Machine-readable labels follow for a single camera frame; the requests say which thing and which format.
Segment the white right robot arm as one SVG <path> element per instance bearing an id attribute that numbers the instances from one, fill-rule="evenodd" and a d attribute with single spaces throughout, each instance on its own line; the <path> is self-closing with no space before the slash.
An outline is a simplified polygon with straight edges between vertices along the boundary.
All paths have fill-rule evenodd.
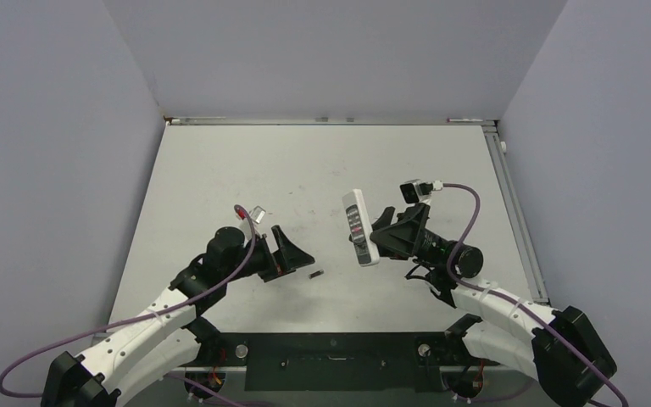
<path id="1" fill-rule="evenodd" d="M 426 268 L 421 278 L 431 294 L 470 317 L 445 340 L 451 360 L 506 365 L 538 382 L 558 406 L 594 404 L 602 387 L 617 389 L 615 359 L 583 311 L 537 304 L 481 278 L 481 250 L 429 230 L 430 209 L 425 202 L 401 214 L 388 207 L 377 221 L 365 223 L 363 240 L 381 257 L 411 259 Z"/>

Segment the white air conditioner remote control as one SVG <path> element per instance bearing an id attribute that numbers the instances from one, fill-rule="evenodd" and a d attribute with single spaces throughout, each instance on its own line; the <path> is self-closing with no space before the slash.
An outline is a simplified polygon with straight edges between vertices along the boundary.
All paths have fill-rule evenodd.
<path id="1" fill-rule="evenodd" d="M 380 255 L 377 246 L 370 240 L 373 232 L 370 217 L 360 189 L 353 189 L 342 197 L 350 241 L 361 267 L 377 265 Z"/>

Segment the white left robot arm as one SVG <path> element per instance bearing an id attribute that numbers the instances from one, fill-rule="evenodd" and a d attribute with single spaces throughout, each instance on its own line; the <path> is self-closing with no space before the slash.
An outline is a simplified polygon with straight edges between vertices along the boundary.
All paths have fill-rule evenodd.
<path id="1" fill-rule="evenodd" d="M 49 366 L 43 406 L 121 406 L 181 365 L 226 358 L 220 331 L 204 313 L 226 294 L 226 279 L 258 276 L 270 282 L 315 259 L 273 226 L 276 251 L 266 238 L 233 226 L 220 228 L 135 323 L 78 355 L 64 352 Z"/>

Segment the black AAA battery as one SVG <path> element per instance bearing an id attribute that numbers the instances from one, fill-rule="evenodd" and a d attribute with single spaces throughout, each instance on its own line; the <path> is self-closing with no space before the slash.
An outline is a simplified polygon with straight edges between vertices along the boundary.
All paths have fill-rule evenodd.
<path id="1" fill-rule="evenodd" d="M 317 271 L 315 271 L 315 272 L 309 274 L 309 279 L 312 280 L 312 279 L 314 279 L 314 278 L 316 278 L 316 277 L 318 277 L 318 276 L 322 276 L 322 275 L 324 275 L 324 274 L 325 274 L 325 272 L 324 272 L 323 270 L 317 270 Z"/>

